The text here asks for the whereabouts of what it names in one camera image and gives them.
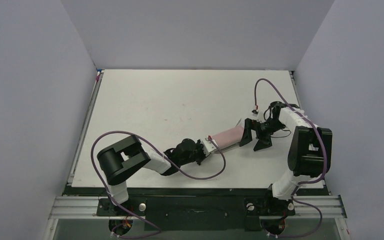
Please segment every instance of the cable connector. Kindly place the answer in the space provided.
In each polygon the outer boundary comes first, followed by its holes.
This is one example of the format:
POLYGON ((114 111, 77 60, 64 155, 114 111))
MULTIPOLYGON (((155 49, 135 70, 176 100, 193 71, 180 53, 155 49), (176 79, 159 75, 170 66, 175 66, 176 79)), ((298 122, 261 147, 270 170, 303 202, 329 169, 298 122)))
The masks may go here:
POLYGON ((253 114, 258 114, 258 105, 254 105, 254 109, 251 112, 253 114))

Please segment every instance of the clear acrylic panel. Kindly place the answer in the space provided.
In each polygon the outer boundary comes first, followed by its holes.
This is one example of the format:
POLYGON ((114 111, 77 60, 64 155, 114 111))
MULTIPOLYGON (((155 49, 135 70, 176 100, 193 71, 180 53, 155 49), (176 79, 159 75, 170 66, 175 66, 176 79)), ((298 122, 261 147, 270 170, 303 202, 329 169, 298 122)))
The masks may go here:
MULTIPOLYGON (((290 218, 286 219, 286 229, 283 234, 296 235, 311 231, 319 222, 317 218, 290 218)), ((135 220, 133 227, 125 236, 139 236, 144 231, 144 223, 135 220)), ((53 240, 114 240, 110 238, 107 219, 60 219, 53 240)), ((262 240, 267 238, 263 231, 244 231, 243 229, 230 229, 224 231, 163 231, 162 233, 147 237, 147 240, 262 240)), ((339 240, 340 235, 333 218, 323 219, 321 227, 315 233, 300 239, 306 240, 339 240)))

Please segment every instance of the screw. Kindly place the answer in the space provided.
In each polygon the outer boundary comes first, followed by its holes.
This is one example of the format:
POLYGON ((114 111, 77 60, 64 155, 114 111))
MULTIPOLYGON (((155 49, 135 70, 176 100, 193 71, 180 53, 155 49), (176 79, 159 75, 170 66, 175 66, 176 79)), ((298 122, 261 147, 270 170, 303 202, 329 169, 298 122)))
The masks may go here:
POLYGON ((139 211, 143 212, 145 209, 147 209, 147 205, 145 203, 139 204, 139 211))
POLYGON ((254 210, 254 205, 252 203, 248 203, 246 205, 246 209, 248 209, 248 211, 253 211, 254 210))
POLYGON ((290 202, 290 203, 287 205, 287 209, 288 209, 289 211, 294 210, 294 204, 293 204, 292 202, 290 202))

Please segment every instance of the white wall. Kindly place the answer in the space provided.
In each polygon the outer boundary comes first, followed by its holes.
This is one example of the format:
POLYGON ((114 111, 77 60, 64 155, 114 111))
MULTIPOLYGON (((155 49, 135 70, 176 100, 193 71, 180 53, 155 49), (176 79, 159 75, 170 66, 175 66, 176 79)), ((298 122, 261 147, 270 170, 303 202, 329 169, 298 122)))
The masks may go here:
POLYGON ((61 0, 98 68, 294 70, 334 0, 61 0))
POLYGON ((353 239, 384 239, 384 0, 336 0, 295 72, 302 105, 333 131, 326 176, 353 239))
POLYGON ((95 76, 59 0, 0 0, 0 240, 42 237, 95 76))

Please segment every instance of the white tabletop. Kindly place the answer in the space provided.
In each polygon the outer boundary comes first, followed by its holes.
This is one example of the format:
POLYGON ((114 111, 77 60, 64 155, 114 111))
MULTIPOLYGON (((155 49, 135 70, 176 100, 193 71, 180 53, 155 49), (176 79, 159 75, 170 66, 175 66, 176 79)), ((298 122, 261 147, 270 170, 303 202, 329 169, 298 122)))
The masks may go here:
MULTIPOLYGON (((183 139, 198 140, 230 129, 239 119, 252 117, 254 84, 267 78, 287 101, 297 104, 297 96, 288 71, 268 70, 105 70, 88 129, 83 141, 73 187, 102 187, 95 173, 91 146, 103 133, 122 130, 135 133, 161 151, 174 148, 183 139)), ((265 82, 257 89, 260 109, 280 101, 265 82)), ((287 132, 276 132, 284 136, 287 132)), ((96 146, 103 148, 127 137, 113 134, 96 146)), ((273 138, 273 146, 253 151, 256 140, 226 153, 224 172, 209 180, 193 180, 180 172, 171 176, 142 168, 127 180, 131 188, 267 188, 288 168, 287 157, 292 136, 273 138)), ((192 176, 207 177, 223 166, 219 154, 212 154, 202 165, 182 166, 192 176)), ((322 188, 321 182, 307 186, 322 188)))

